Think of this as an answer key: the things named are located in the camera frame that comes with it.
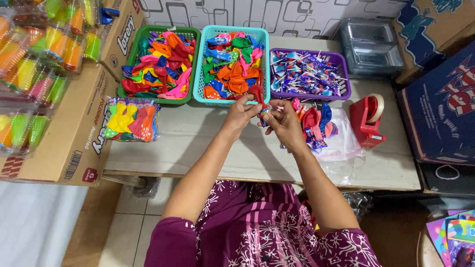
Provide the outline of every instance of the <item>purple plastic basket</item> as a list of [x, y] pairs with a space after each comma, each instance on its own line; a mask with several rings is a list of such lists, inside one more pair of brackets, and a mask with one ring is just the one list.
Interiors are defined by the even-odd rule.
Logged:
[[[283, 52], [283, 53], [289, 53], [289, 52], [297, 52], [302, 54], [305, 50], [299, 50], [299, 49], [285, 49], [285, 48], [273, 48], [269, 51], [270, 52]], [[312, 55], [315, 55], [315, 57], [318, 55], [318, 51], [314, 50], [309, 50], [309, 52]], [[350, 86], [350, 81], [348, 79], [348, 70], [346, 69], [346, 61], [345, 58], [340, 55], [339, 53], [333, 53], [333, 52], [328, 52], [328, 51], [322, 51], [320, 52], [320, 58], [322, 58], [325, 61], [328, 61], [330, 63], [336, 64], [338, 66], [338, 70], [336, 71], [338, 75], [340, 75], [342, 78], [347, 79], [341, 80], [340, 82], [340, 94], [341, 96], [333, 96], [333, 95], [311, 95], [311, 94], [292, 94], [292, 93], [280, 93], [276, 92], [274, 90], [270, 90], [270, 94], [273, 98], [278, 98], [278, 99], [288, 99], [288, 98], [295, 98], [298, 97], [300, 100], [313, 100], [313, 101], [318, 101], [318, 102], [333, 102], [335, 100], [346, 100], [350, 98], [352, 95], [352, 88]], [[274, 80], [274, 75], [271, 74], [271, 82]]]

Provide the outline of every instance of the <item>tiled floor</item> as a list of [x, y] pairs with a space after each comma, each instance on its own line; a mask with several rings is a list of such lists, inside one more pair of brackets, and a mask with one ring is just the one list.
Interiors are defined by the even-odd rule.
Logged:
[[[152, 231], [179, 179], [162, 178], [154, 199], [139, 199], [124, 186], [99, 267], [143, 267]], [[294, 185], [297, 193], [301, 186]]]

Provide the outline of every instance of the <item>woman's hand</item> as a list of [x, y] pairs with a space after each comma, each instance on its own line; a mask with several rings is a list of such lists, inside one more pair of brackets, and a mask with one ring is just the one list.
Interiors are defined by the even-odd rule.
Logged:
[[228, 115], [224, 120], [221, 131], [230, 134], [233, 141], [236, 141], [239, 138], [242, 130], [249, 123], [249, 120], [261, 111], [261, 104], [246, 105], [247, 101], [252, 101], [254, 99], [254, 95], [244, 95], [229, 107]]
[[266, 135], [275, 131], [280, 143], [283, 144], [292, 154], [301, 151], [302, 149], [308, 150], [297, 114], [295, 114], [290, 102], [274, 99], [269, 101], [269, 105], [281, 106], [284, 108], [284, 112], [273, 110], [271, 111], [272, 116], [263, 116], [263, 119], [267, 124], [269, 124], [269, 128], [266, 130]]

